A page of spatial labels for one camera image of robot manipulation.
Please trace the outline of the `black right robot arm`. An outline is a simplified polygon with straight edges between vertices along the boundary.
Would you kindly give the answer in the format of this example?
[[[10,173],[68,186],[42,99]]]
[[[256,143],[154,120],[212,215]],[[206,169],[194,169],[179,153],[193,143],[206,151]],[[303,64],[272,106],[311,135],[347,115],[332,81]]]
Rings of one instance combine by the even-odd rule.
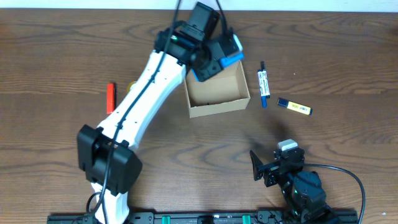
[[[316,172],[304,171],[304,150],[294,147],[274,152],[275,161],[264,164],[250,151],[254,180],[266,187],[278,185],[289,206],[284,221],[291,223],[341,223],[326,203],[326,193]]]

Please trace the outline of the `red stapler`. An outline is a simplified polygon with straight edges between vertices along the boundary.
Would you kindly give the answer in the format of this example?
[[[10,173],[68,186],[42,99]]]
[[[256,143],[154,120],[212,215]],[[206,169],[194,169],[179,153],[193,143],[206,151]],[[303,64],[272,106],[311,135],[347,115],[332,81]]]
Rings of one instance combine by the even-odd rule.
[[[106,89],[106,114],[111,114],[115,110],[116,86],[114,83],[108,83]]]

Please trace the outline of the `yellow tape roll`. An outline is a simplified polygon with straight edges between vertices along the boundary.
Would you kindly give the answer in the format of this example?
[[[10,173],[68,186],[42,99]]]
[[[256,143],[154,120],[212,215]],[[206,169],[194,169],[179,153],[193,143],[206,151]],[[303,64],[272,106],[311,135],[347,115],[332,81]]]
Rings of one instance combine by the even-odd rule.
[[[126,92],[129,93],[135,84],[136,84],[136,81],[133,81],[130,84],[128,84]]]

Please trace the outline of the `yellow highlighter pen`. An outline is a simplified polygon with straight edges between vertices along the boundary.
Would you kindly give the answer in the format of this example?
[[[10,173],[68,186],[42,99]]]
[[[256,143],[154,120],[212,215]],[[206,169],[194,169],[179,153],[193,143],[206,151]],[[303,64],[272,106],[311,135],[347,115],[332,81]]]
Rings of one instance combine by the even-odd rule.
[[[281,107],[287,108],[292,111],[296,111],[298,113],[302,113],[310,116],[313,112],[312,108],[309,106],[301,105],[299,103],[286,100],[284,98],[278,98],[277,104]]]

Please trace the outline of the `blue plastic case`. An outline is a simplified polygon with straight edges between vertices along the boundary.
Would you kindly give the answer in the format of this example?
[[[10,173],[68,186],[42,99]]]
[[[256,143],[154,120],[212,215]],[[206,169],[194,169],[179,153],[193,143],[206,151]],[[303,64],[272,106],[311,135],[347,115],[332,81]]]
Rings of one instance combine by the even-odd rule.
[[[192,68],[192,73],[198,82],[205,82],[243,58],[244,54],[240,52],[232,57],[224,57],[219,60],[212,60],[203,68]]]

